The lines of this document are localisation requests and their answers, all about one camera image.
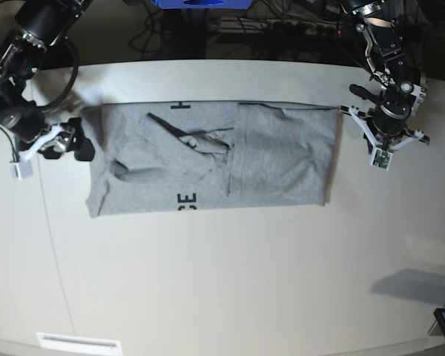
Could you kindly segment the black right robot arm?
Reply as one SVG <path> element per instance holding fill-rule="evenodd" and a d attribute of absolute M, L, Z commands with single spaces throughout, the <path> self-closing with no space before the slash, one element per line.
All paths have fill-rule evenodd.
<path fill-rule="evenodd" d="M 90 7 L 90 1 L 25 1 L 0 51 L 0 128 L 20 141 L 35 142 L 50 131 L 45 114 L 70 94 L 79 72 L 79 52 L 67 37 L 69 29 Z M 72 60 L 70 79 L 46 105 L 26 100 L 26 84 L 41 70 L 47 57 L 66 49 Z"/>

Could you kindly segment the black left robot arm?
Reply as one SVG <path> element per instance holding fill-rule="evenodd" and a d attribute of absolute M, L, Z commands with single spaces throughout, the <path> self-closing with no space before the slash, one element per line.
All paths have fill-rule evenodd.
<path fill-rule="evenodd" d="M 408 120 L 414 116 L 426 96 L 425 77 L 409 63 L 402 35 L 386 13 L 385 1 L 340 1 L 337 37 L 358 40 L 363 49 L 360 66 L 370 79 L 380 84 L 372 93 L 352 84 L 349 91 L 374 106 L 364 113 L 351 106 L 342 107 L 363 130 L 370 164 L 387 169 L 394 152 L 415 141 L 429 143 L 423 131 L 413 131 Z"/>

